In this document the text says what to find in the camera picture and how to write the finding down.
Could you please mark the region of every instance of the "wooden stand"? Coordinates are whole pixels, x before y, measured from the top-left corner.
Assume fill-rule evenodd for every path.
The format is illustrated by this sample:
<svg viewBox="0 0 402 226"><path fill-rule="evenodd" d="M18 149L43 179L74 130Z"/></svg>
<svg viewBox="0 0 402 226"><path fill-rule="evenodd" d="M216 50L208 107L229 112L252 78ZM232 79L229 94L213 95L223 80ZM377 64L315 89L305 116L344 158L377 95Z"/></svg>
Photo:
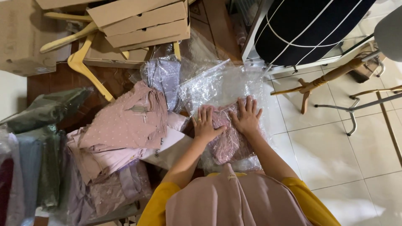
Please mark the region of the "wooden stand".
<svg viewBox="0 0 402 226"><path fill-rule="evenodd" d="M303 94L303 104L301 108L301 113L304 114L307 112L307 103L308 103L308 98L312 94L312 90L324 85L325 83L332 81L341 75L344 75L348 73L351 70L354 70L361 65L363 65L364 62L362 62L361 58L355 58L352 59L351 61L347 62L346 64L335 68L334 70L328 72L327 74L317 78L316 80L312 82L305 82L304 79L299 79L299 82L301 86L289 89L289 90L284 90L284 91L278 91L278 92L272 92L271 95L278 95L278 94L284 94L284 93L290 93L290 92L296 92L299 91L301 94Z"/></svg>

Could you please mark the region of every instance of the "right hand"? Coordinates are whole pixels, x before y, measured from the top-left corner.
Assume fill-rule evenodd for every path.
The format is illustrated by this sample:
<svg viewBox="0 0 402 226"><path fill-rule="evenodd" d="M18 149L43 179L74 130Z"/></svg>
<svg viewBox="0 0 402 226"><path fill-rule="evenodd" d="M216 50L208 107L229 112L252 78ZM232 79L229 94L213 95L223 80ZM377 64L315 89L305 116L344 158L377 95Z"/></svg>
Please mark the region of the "right hand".
<svg viewBox="0 0 402 226"><path fill-rule="evenodd" d="M260 109L257 113L257 100L252 100L251 96L247 96L246 106L244 106L244 101L240 97L237 102L240 109L240 118L237 118L233 111L229 112L236 129L246 136L259 133L258 122L263 110Z"/></svg>

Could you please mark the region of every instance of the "yellow shirt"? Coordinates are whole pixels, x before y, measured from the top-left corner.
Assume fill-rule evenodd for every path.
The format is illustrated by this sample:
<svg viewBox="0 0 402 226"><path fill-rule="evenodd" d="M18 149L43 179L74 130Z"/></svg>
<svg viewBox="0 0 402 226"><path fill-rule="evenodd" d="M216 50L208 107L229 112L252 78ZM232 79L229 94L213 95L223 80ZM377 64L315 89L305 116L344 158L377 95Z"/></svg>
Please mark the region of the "yellow shirt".
<svg viewBox="0 0 402 226"><path fill-rule="evenodd" d="M296 178L285 178L282 183L288 187L296 197L307 219L314 226L340 226L336 218L310 191L307 185ZM150 201L144 209L138 226L164 226L166 225L165 206L167 200L178 192L180 188L173 182L161 183L155 190Z"/></svg>

